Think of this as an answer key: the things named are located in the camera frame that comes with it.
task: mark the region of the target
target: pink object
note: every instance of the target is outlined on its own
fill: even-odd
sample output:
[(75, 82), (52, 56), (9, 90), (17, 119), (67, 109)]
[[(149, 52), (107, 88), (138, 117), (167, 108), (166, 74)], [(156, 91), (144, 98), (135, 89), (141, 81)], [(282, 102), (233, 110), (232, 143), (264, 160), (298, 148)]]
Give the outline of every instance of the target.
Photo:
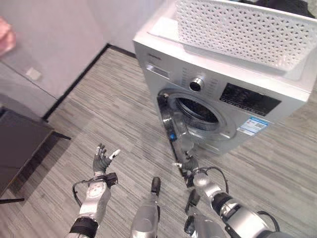
[(2, 17), (0, 17), (0, 56), (15, 46), (15, 34)]

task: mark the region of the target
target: black cable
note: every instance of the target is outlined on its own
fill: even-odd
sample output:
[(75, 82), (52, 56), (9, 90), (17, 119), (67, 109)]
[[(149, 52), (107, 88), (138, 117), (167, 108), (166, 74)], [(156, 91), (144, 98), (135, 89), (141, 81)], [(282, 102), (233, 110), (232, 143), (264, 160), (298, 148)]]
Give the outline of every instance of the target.
[(280, 232), (280, 231), (281, 231), (277, 220), (276, 220), (270, 213), (268, 213), (268, 212), (266, 212), (266, 211), (258, 211), (258, 214), (259, 214), (259, 215), (266, 215), (266, 216), (270, 217), (270, 218), (272, 219), (273, 223), (274, 223), (275, 230), (276, 230), (277, 232)]
[(90, 181), (82, 180), (82, 181), (80, 181), (80, 182), (76, 182), (76, 183), (73, 184), (73, 187), (72, 187), (73, 195), (74, 195), (75, 201), (76, 201), (76, 203), (78, 204), (79, 207), (81, 207), (82, 202), (80, 201), (80, 199), (79, 199), (78, 196), (77, 196), (77, 193), (78, 193), (78, 192), (76, 191), (75, 187), (76, 187), (78, 184), (80, 184), (80, 183), (89, 183), (89, 182), (90, 182)]
[(204, 174), (208, 175), (208, 174), (207, 174), (207, 171), (208, 171), (208, 170), (217, 170), (217, 171), (219, 171), (219, 172), (221, 173), (221, 175), (222, 175), (222, 177), (223, 177), (223, 179), (224, 179), (224, 183), (225, 183), (225, 185), (226, 185), (226, 193), (229, 194), (228, 180), (226, 179), (226, 176), (224, 175), (223, 171), (222, 171), (219, 167), (216, 167), (216, 166), (201, 167), (201, 168), (198, 168), (198, 169), (193, 170), (192, 173), (193, 173), (193, 175), (198, 174), (198, 173), (204, 173)]

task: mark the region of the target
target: energy label sticker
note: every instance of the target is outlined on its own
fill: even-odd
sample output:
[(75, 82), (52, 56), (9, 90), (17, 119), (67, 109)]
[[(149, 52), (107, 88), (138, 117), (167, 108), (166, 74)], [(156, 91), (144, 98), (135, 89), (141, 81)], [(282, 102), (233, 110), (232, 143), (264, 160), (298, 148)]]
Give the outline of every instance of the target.
[(266, 128), (268, 122), (261, 120), (259, 118), (250, 117), (242, 126), (238, 128), (238, 131), (243, 132), (248, 135), (255, 135), (260, 130)]

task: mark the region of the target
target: floor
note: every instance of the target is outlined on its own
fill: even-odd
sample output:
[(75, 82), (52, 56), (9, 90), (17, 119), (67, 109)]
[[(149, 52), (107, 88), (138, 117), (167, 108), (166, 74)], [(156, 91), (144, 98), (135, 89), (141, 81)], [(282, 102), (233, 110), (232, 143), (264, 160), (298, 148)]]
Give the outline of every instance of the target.
[[(230, 193), (254, 210), (273, 214), (294, 237), (317, 237), (317, 92), (280, 124), (223, 156), (196, 152), (201, 166), (216, 165), (229, 180)], [(26, 201), (0, 206), (0, 237), (64, 237), (79, 207), (72, 184), (92, 176), (95, 146), (122, 151), (109, 172), (119, 184), (97, 233), (98, 238), (126, 238), (151, 180), (161, 177), (158, 237), (186, 237), (183, 232), (188, 190), (176, 168), (164, 130), (150, 101), (137, 60), (108, 49), (50, 117), (71, 141), (56, 145), (26, 179), (20, 176), (2, 198)], [(223, 186), (219, 174), (210, 174)], [(84, 197), (85, 186), (79, 189)], [(220, 219), (201, 202), (199, 208)]]

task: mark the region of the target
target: display panel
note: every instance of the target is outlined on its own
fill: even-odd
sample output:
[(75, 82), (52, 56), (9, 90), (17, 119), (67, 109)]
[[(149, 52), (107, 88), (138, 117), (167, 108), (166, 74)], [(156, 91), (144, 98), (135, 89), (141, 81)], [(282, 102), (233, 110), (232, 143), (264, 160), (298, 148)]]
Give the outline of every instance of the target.
[(266, 116), (281, 102), (231, 83), (227, 83), (220, 100), (261, 116)]

